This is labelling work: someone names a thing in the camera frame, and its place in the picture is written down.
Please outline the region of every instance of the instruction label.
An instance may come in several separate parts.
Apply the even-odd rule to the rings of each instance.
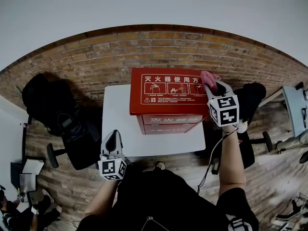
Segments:
[[[141,104],[202,104],[205,90],[200,76],[143,74]]]

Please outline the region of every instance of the shoe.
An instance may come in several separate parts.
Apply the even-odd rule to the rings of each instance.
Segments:
[[[62,213],[62,207],[57,205],[56,210],[61,214]]]
[[[42,192],[43,192],[44,196],[48,196],[50,198],[50,202],[51,202],[51,204],[53,204],[54,203],[53,197],[51,197],[50,194],[45,189],[43,189]]]
[[[160,169],[165,169],[165,164],[162,163],[162,162],[160,162],[160,161],[158,161],[158,162],[156,162],[156,163],[154,164],[153,170],[154,170],[156,167],[157,167],[157,168],[160,168]]]

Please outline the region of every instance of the wall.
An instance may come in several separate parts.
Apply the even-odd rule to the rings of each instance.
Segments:
[[[17,191],[11,184],[11,162],[20,162],[22,159],[23,126],[20,123],[26,121],[24,110],[0,96],[0,184],[6,188],[5,195],[12,201],[16,199]],[[19,206],[19,209],[25,207],[27,203]]]
[[[268,96],[282,85],[294,86],[300,81],[306,84],[308,80],[308,68],[283,52],[249,38],[206,28],[115,27],[79,34],[46,47],[0,74],[0,95],[24,108],[15,86],[22,90],[33,76],[44,73],[50,80],[66,79],[81,104],[102,107],[105,86],[130,83],[132,67],[209,70],[234,88],[260,82]]]
[[[71,35],[136,24],[242,35],[308,64],[307,0],[0,0],[0,70]]]

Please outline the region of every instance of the person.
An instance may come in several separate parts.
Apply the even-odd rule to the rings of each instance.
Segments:
[[[125,172],[120,182],[107,180],[87,206],[77,231],[88,230],[239,230],[257,231],[258,220],[244,191],[244,167],[237,133],[223,127],[216,205],[200,197],[185,180],[157,163],[153,171]],[[113,205],[116,190],[117,202]]]
[[[5,217],[5,214],[10,214],[14,217],[12,221],[6,223],[9,230],[12,231],[43,231],[45,227],[49,226],[53,221],[56,221],[62,212],[62,208],[58,205],[52,211],[44,214],[46,210],[54,203],[54,199],[50,194],[43,189],[44,198],[38,204],[33,207],[38,210],[38,215],[32,213],[31,208],[27,208],[23,212],[19,212],[17,207],[20,204],[19,200],[13,202],[8,201],[4,195],[4,192],[0,192],[1,199],[1,212]]]

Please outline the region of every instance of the wooden floor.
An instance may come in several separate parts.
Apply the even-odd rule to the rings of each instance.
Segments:
[[[279,103],[266,104],[257,110],[248,133],[251,139],[261,138],[268,131],[273,142],[291,135],[287,112]],[[28,130],[26,153],[32,156],[47,157],[46,146],[63,148],[61,139],[50,136],[43,125],[34,122]],[[299,192],[308,192],[308,164],[299,164],[305,151],[296,148],[281,155],[269,154],[263,144],[255,145],[256,162],[246,169],[246,195],[248,202],[260,221],[260,230],[274,230],[271,219],[278,213],[288,211],[291,198]],[[156,161],[163,161],[166,168],[183,177],[194,189],[200,183],[207,161],[193,153],[157,157],[132,158],[132,161],[150,168]],[[80,221],[84,209],[102,185],[98,170],[87,168],[76,171],[67,155],[58,157],[59,167],[53,169],[48,160],[38,176],[40,187],[47,189],[63,208],[60,218]],[[212,203],[218,199],[218,176],[209,173],[200,195]],[[69,221],[59,221],[48,227],[49,231],[76,230]]]

